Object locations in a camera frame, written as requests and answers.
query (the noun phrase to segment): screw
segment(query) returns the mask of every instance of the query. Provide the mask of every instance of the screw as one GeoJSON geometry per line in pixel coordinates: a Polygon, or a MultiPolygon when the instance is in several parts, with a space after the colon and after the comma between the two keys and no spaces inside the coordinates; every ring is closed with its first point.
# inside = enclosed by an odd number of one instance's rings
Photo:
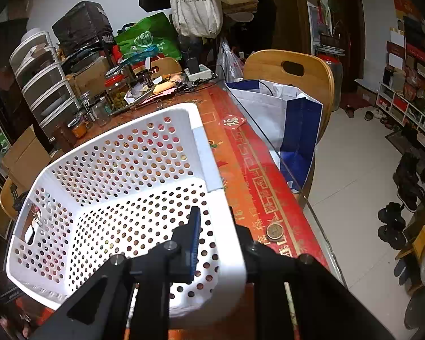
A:
{"type": "Polygon", "coordinates": [[[125,260],[125,256],[122,254],[115,254],[114,256],[110,257],[110,262],[112,265],[119,265],[121,262],[125,260]]]}
{"type": "Polygon", "coordinates": [[[305,265],[311,265],[315,260],[313,256],[308,253],[302,253],[298,258],[305,265]]]}
{"type": "Polygon", "coordinates": [[[174,242],[173,240],[169,240],[168,242],[165,242],[163,244],[163,247],[168,251],[172,251],[173,249],[176,249],[178,247],[178,244],[176,244],[176,242],[174,242]]]}

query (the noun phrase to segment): blue and white shopping bag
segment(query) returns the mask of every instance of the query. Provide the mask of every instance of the blue and white shopping bag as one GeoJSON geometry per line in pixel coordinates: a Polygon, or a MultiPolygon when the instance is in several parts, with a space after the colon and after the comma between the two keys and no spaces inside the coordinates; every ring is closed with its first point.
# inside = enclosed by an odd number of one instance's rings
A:
{"type": "MultiPolygon", "coordinates": [[[[268,146],[285,180],[293,178],[277,152],[302,188],[313,162],[323,105],[299,88],[266,80],[227,83],[227,88],[252,129],[268,146]]],[[[298,189],[297,183],[293,183],[294,189],[298,189]]]]}

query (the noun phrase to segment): coin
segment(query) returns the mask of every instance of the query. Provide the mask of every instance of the coin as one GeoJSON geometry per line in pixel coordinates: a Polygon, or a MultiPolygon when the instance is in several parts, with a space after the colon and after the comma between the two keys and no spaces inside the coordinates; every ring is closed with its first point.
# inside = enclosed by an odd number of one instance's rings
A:
{"type": "Polygon", "coordinates": [[[273,222],[266,228],[266,236],[269,240],[278,240],[283,236],[283,227],[273,222]]]}

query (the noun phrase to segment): white plastic laundry basket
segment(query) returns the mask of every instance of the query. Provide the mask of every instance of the white plastic laundry basket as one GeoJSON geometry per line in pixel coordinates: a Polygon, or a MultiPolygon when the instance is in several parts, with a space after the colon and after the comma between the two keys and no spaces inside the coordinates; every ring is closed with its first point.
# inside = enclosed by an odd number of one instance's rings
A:
{"type": "Polygon", "coordinates": [[[191,206],[202,213],[198,263],[193,283],[170,288],[171,326],[211,323],[237,303],[246,271],[194,104],[130,121],[48,165],[19,214],[7,275],[57,309],[111,255],[131,258],[170,239],[191,206]],[[23,237],[32,204],[41,218],[29,245],[23,237]]]}

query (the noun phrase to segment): white tile floor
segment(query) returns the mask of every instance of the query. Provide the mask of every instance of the white tile floor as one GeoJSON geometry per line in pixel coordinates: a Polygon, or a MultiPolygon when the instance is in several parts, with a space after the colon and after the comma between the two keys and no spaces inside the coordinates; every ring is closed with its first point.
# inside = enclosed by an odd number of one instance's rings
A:
{"type": "MultiPolygon", "coordinates": [[[[378,119],[365,121],[365,111],[371,109],[357,110],[354,119],[341,109],[332,113],[317,147],[309,201],[349,290],[397,340],[404,340],[414,333],[403,323],[409,296],[393,276],[397,252],[377,236],[382,225],[378,210],[400,202],[392,174],[401,154],[384,138],[390,130],[378,119]]],[[[305,214],[311,221],[311,214],[305,214]]],[[[411,215],[403,212],[407,222],[411,215]]]]}

